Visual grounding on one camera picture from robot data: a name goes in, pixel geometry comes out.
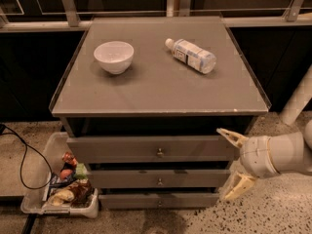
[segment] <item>bowl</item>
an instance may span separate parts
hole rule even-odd
[[[134,47],[126,42],[107,42],[99,45],[94,56],[102,69],[111,74],[121,74],[130,66]]]

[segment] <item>bottle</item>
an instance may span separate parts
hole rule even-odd
[[[173,39],[166,40],[166,46],[172,51],[173,56],[193,67],[197,71],[208,74],[211,72],[216,63],[216,57],[213,53],[201,49],[184,39],[176,42]]]

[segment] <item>drawer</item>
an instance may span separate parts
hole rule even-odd
[[[229,170],[91,171],[94,188],[221,187]]]
[[[186,209],[213,206],[218,193],[121,194],[100,195],[101,206],[107,209]]]
[[[86,164],[232,161],[238,154],[222,136],[84,136],[69,138],[67,144]]]

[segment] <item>floor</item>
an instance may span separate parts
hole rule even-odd
[[[302,131],[312,112],[303,112],[287,126],[278,114],[268,113],[256,119],[249,136],[276,136]],[[28,144],[43,150],[60,122],[6,123]],[[23,149],[14,136],[0,137],[0,196],[19,196],[26,192],[20,183],[20,162]],[[30,182],[38,164],[38,155],[31,151],[24,163],[24,180]],[[232,171],[242,171],[235,162]],[[218,201],[202,210],[136,210],[101,209],[96,219],[85,217],[38,216],[31,233],[312,233],[312,177],[299,174],[260,179],[245,195],[232,202]],[[20,205],[0,201],[0,234],[21,233],[27,214]]]

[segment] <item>cord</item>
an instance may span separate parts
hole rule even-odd
[[[21,160],[21,164],[20,164],[20,167],[19,167],[19,177],[20,177],[20,181],[21,181],[22,185],[24,187],[26,187],[27,189],[30,189],[30,190],[37,190],[37,189],[41,189],[43,187],[46,187],[50,183],[50,181],[52,179],[52,169],[51,169],[51,166],[50,166],[48,160],[46,159],[46,157],[44,155],[42,155],[37,149],[35,149],[31,145],[27,144],[26,141],[17,132],[15,132],[14,130],[12,130],[11,128],[7,127],[4,124],[0,124],[0,126],[2,127],[2,132],[4,131],[4,129],[7,129],[7,130],[11,131],[11,133],[0,133],[0,136],[5,136],[5,135],[16,136],[16,137],[19,138],[20,142],[24,144],[24,154],[23,154],[23,157],[22,157],[22,160]],[[48,165],[48,168],[50,170],[49,181],[47,183],[45,183],[44,185],[39,186],[39,187],[30,187],[30,186],[26,185],[24,180],[23,180],[23,178],[22,178],[22,167],[23,167],[23,163],[24,163],[24,160],[25,160],[27,152],[28,152],[28,147],[30,149],[32,149],[33,151],[35,151],[37,154],[39,154],[44,159],[45,163]]]

